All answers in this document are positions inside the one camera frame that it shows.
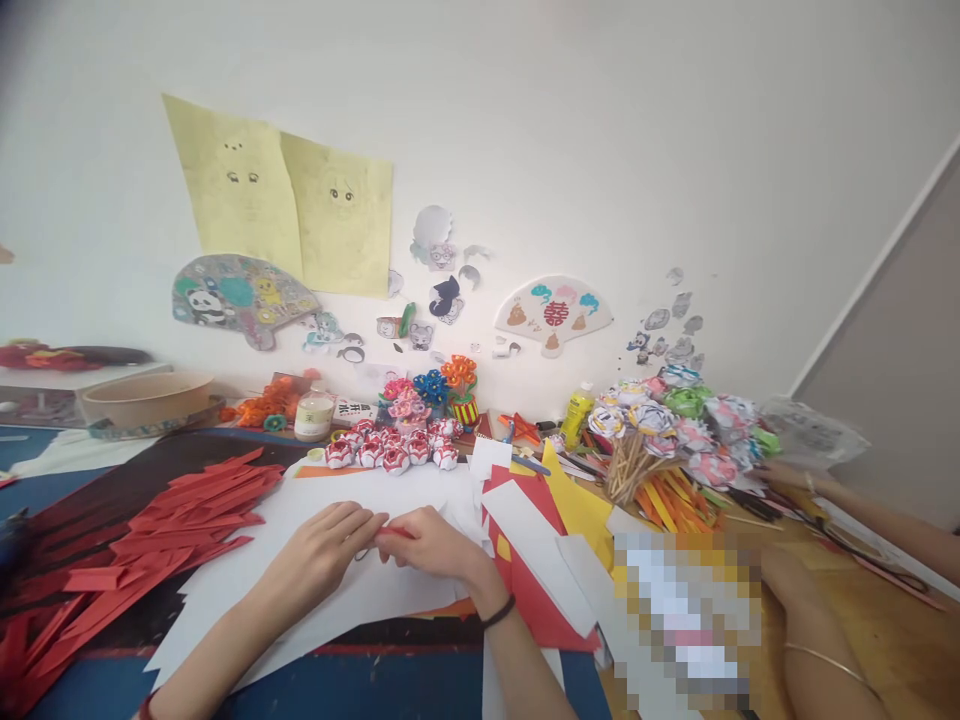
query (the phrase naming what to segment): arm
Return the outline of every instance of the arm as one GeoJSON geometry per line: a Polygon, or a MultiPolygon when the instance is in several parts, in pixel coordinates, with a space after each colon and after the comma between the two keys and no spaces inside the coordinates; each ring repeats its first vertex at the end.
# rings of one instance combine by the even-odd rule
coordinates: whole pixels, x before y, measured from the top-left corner
{"type": "Polygon", "coordinates": [[[340,586],[353,556],[370,545],[386,519],[349,502],[335,503],[307,520],[253,589],[157,691],[150,716],[213,717],[260,655],[340,586]]]}
{"type": "MultiPolygon", "coordinates": [[[[766,547],[760,566],[763,581],[786,611],[786,642],[821,653],[864,677],[843,627],[803,563],[785,550],[766,547]]],[[[790,703],[800,720],[888,717],[866,685],[821,658],[784,649],[783,666],[790,703]]]]}
{"type": "MultiPolygon", "coordinates": [[[[769,462],[766,469],[752,473],[764,480],[809,489],[807,475],[784,463],[769,462]]],[[[960,537],[935,528],[923,520],[885,508],[858,495],[827,474],[810,472],[814,491],[849,513],[885,540],[912,555],[938,575],[960,586],[960,537]]]]}
{"type": "MultiPolygon", "coordinates": [[[[510,598],[493,561],[481,548],[454,530],[432,507],[420,508],[390,522],[413,535],[376,537],[380,559],[456,578],[464,583],[477,614],[486,620],[510,598]]],[[[486,632],[504,703],[511,718],[576,720],[563,689],[543,659],[520,613],[514,608],[486,632]]]]}

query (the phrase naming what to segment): bracelet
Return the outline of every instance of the bracelet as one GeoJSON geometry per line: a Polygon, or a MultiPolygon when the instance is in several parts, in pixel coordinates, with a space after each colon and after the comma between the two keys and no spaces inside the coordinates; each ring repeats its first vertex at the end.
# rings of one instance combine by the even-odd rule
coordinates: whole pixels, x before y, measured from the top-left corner
{"type": "Polygon", "coordinates": [[[137,711],[137,718],[139,720],[153,720],[153,715],[150,714],[150,701],[153,700],[153,696],[157,694],[157,691],[154,690],[152,693],[147,695],[146,699],[143,701],[143,704],[140,705],[140,709],[137,711]]]}
{"type": "Polygon", "coordinates": [[[490,616],[487,620],[480,621],[480,629],[483,632],[486,632],[498,622],[503,620],[507,615],[510,614],[510,611],[513,610],[513,606],[517,604],[517,596],[511,594],[510,599],[507,600],[507,604],[500,608],[497,612],[490,616]]]}
{"type": "Polygon", "coordinates": [[[858,682],[860,682],[861,684],[863,684],[863,686],[866,687],[867,690],[869,690],[870,692],[872,692],[872,693],[873,693],[873,696],[874,696],[877,700],[880,701],[880,704],[881,704],[881,705],[883,704],[883,700],[881,699],[880,694],[879,694],[876,690],[873,689],[873,686],[870,685],[870,683],[867,682],[866,678],[864,678],[862,675],[860,675],[860,674],[858,674],[858,673],[855,673],[853,670],[851,670],[850,668],[848,668],[846,665],[841,665],[840,663],[838,663],[838,662],[837,662],[836,660],[834,660],[833,658],[827,657],[827,656],[824,655],[823,653],[818,653],[816,650],[811,650],[810,648],[804,647],[803,645],[794,645],[793,643],[784,643],[784,644],[783,644],[783,647],[784,647],[785,650],[799,650],[800,652],[805,652],[805,653],[807,653],[808,655],[813,655],[815,658],[819,658],[819,659],[823,660],[824,662],[830,663],[830,664],[833,665],[835,668],[839,668],[840,670],[843,670],[845,673],[847,673],[847,675],[849,675],[850,677],[854,678],[855,680],[857,680],[858,682]]]}

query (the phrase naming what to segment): yellow paper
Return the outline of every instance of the yellow paper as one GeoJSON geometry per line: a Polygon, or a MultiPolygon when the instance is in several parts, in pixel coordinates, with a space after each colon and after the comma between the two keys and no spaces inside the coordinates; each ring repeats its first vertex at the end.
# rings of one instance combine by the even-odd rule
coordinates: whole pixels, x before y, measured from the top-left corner
{"type": "Polygon", "coordinates": [[[169,95],[163,104],[204,254],[247,255],[302,278],[297,205],[280,131],[169,95]]]}
{"type": "Polygon", "coordinates": [[[583,535],[607,572],[610,572],[613,570],[613,536],[607,530],[607,518],[613,506],[577,485],[563,472],[551,442],[544,443],[542,463],[550,471],[547,484],[567,532],[583,535]]]}
{"type": "Polygon", "coordinates": [[[512,562],[510,556],[510,543],[507,542],[507,539],[503,535],[497,536],[497,555],[502,557],[507,562],[512,562]]]}
{"type": "Polygon", "coordinates": [[[393,166],[283,133],[311,290],[387,297],[393,166]]]}
{"type": "Polygon", "coordinates": [[[521,465],[520,463],[510,463],[510,474],[524,475],[526,477],[535,477],[537,474],[537,471],[531,470],[526,465],[521,465]]]}

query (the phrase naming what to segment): glue bottle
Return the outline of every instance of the glue bottle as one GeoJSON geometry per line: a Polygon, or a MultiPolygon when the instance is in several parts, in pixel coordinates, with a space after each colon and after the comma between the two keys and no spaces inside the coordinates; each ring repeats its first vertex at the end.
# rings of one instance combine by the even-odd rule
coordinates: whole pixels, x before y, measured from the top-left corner
{"type": "Polygon", "coordinates": [[[567,450],[576,450],[580,444],[580,429],[583,427],[583,421],[593,408],[593,383],[582,382],[580,389],[570,396],[570,403],[567,405],[567,417],[560,426],[560,433],[564,437],[564,447],[567,450]]]}
{"type": "Polygon", "coordinates": [[[320,442],[330,434],[332,422],[333,400],[323,392],[323,385],[317,381],[297,403],[293,435],[301,442],[320,442]]]}

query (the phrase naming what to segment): yellow bottle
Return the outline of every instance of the yellow bottle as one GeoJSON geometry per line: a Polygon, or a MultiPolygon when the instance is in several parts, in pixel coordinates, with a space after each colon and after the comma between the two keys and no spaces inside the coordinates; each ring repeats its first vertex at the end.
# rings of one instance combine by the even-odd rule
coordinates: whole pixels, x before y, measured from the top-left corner
{"type": "Polygon", "coordinates": [[[570,396],[567,405],[567,417],[560,426],[560,433],[564,437],[564,447],[567,450],[576,450],[580,444],[580,429],[583,421],[593,409],[593,383],[582,382],[580,389],[570,396]]]}

